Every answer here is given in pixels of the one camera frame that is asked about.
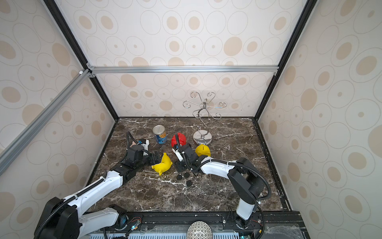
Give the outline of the yellow piggy bank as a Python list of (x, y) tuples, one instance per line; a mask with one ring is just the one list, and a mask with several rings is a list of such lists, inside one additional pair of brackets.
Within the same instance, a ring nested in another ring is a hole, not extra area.
[(202, 155), (206, 155), (208, 157), (211, 157), (210, 148), (205, 144), (200, 144), (199, 146), (197, 146), (197, 148), (195, 149), (195, 153), (198, 155), (198, 157), (200, 157)]
[(164, 153), (161, 162), (152, 165), (151, 168), (161, 176), (164, 172), (168, 171), (172, 165), (173, 162), (171, 161), (170, 157), (167, 155), (167, 153)]

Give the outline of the red piggy bank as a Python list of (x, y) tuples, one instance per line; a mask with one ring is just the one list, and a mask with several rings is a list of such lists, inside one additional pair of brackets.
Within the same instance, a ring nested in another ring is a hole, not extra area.
[(181, 146), (185, 145), (187, 143), (186, 136), (180, 132), (175, 134), (171, 139), (171, 147), (174, 147), (177, 144), (180, 144)]

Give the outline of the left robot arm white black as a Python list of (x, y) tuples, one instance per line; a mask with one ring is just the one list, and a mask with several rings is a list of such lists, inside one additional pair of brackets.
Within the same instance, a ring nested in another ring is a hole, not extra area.
[(115, 225), (125, 214), (120, 207), (87, 213), (87, 210), (113, 190), (131, 180), (146, 166), (161, 163), (164, 154), (151, 153), (142, 145), (133, 145), (125, 157), (104, 176), (84, 189), (63, 199), (49, 200), (34, 232), (36, 239), (78, 239), (98, 229)]

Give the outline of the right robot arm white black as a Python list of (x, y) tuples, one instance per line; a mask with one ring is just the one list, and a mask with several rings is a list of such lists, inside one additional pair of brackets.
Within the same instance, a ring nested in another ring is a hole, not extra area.
[(230, 181), (240, 198), (236, 208), (237, 223), (248, 224), (259, 203), (272, 195), (266, 178), (246, 158), (224, 161), (198, 155), (189, 144), (173, 146), (173, 152), (178, 158), (176, 168), (179, 172), (188, 169), (194, 175), (211, 174)]

